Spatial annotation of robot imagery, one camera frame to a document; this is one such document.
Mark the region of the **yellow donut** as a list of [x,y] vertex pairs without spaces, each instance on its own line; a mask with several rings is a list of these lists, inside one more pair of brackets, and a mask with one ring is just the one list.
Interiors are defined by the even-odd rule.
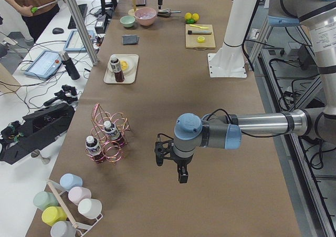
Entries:
[[129,69],[129,64],[128,64],[128,62],[125,61],[125,60],[121,60],[121,61],[120,61],[120,65],[121,65],[121,69],[122,69],[122,71],[126,71],[126,70]]

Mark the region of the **dark drink bottle on tray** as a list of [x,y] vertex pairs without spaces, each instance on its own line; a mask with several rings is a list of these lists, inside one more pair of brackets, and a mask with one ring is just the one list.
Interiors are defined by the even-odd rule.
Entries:
[[118,83],[124,82],[124,74],[122,71],[120,60],[118,59],[116,55],[111,55],[110,66],[111,66],[112,72],[114,73],[116,82]]

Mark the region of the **grey metal cylinder tool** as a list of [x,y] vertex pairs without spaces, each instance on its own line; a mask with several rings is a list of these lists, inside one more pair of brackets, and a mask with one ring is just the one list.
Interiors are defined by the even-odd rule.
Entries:
[[211,30],[188,30],[188,35],[211,35],[213,32]]

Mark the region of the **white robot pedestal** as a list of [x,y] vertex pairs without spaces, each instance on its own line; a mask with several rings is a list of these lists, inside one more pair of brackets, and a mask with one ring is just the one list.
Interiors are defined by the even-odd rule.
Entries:
[[222,47],[208,54],[212,78],[246,78],[244,40],[259,0],[233,0]]

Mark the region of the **blue cup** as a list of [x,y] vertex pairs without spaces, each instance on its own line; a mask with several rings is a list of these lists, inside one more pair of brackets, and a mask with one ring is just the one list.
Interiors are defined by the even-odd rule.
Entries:
[[72,174],[66,173],[60,178],[60,185],[66,190],[70,191],[74,187],[82,187],[83,180],[81,177]]

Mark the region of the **metal scoop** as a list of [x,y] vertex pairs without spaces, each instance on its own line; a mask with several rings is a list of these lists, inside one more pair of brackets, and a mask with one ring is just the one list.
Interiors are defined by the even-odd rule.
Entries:
[[158,10],[157,16],[168,18],[172,14],[179,14],[181,11],[173,11],[170,8]]

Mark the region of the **black thermos bottle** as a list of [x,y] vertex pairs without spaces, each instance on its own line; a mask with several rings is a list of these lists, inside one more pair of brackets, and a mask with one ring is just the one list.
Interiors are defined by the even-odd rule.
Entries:
[[65,69],[72,80],[77,80],[80,78],[80,75],[72,61],[72,58],[69,57],[68,53],[65,50],[61,50],[59,53],[62,64],[65,66]]

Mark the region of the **far blue teach pendant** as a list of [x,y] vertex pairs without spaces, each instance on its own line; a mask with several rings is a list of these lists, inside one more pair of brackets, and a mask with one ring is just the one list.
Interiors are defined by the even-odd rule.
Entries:
[[72,30],[70,32],[69,37],[65,43],[64,50],[69,53],[86,52],[86,48],[77,30]]

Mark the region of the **white plate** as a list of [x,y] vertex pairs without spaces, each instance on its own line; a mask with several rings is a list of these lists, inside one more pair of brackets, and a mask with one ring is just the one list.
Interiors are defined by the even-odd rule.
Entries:
[[126,71],[123,71],[124,75],[131,74],[134,70],[136,70],[137,63],[139,60],[139,56],[137,54],[115,54],[118,59],[125,60],[129,64],[129,69]]

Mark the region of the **yellow plastic knife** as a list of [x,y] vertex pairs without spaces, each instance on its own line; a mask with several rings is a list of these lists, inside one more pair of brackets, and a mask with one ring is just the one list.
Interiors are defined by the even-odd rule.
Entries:
[[195,27],[195,28],[199,28],[199,29],[209,29],[209,27],[204,27],[204,26],[195,25],[195,24],[189,24],[189,27]]

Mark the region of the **bottle in rack front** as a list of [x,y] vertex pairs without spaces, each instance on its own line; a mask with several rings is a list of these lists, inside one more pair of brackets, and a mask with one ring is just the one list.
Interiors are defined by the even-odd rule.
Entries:
[[104,162],[104,154],[100,142],[93,136],[86,138],[86,151],[91,160],[96,163]]

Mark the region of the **bottle in rack rear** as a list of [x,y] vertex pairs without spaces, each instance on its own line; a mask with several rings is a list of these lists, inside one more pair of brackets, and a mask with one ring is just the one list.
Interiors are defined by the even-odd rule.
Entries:
[[110,141],[118,141],[120,139],[120,131],[114,123],[107,120],[103,123],[103,126],[104,132]]

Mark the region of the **grey cup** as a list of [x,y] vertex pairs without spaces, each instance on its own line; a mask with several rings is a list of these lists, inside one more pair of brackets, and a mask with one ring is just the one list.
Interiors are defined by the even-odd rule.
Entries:
[[76,236],[76,229],[69,221],[58,221],[50,230],[52,237],[74,237]]

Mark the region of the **black computer mouse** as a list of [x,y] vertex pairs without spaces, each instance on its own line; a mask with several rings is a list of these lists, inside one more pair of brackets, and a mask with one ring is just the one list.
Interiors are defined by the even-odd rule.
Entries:
[[64,30],[63,30],[62,28],[55,27],[55,28],[52,30],[52,33],[53,33],[54,35],[63,34],[63,33],[64,33]]

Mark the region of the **white cup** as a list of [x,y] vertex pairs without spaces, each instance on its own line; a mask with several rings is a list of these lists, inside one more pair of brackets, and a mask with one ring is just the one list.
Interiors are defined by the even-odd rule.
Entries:
[[78,204],[78,212],[87,219],[96,219],[102,211],[102,203],[98,199],[83,199]]

